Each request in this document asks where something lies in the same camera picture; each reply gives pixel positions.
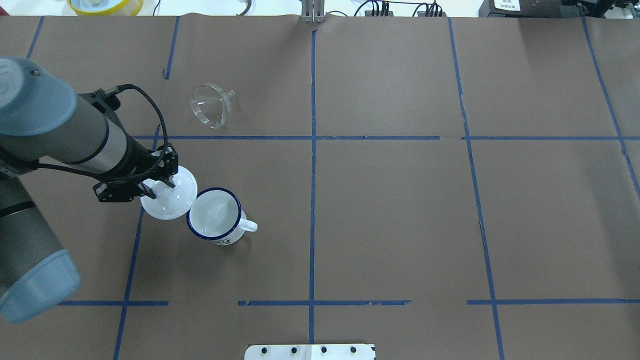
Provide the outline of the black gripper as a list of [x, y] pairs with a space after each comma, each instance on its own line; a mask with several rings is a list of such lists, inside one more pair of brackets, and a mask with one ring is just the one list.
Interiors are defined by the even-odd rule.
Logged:
[[[118, 177], [130, 177], [140, 175], [153, 167], [159, 157], [153, 155], [154, 151], [148, 150], [130, 135], [126, 135], [126, 151], [123, 159], [118, 164]], [[166, 171], [161, 163], [157, 164], [153, 171], [146, 177], [137, 180], [122, 180], [118, 182], [119, 188], [135, 187], [144, 180], [166, 180]]]

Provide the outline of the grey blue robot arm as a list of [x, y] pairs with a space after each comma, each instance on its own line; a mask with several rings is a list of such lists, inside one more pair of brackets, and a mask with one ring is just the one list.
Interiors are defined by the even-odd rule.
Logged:
[[1, 63], [1, 315], [28, 321], [74, 294], [82, 284], [20, 177], [39, 169], [93, 178], [100, 202], [153, 196], [151, 179], [170, 185], [178, 155], [166, 138], [148, 150], [130, 136], [115, 112], [124, 84], [76, 93], [32, 60], [3, 55]]

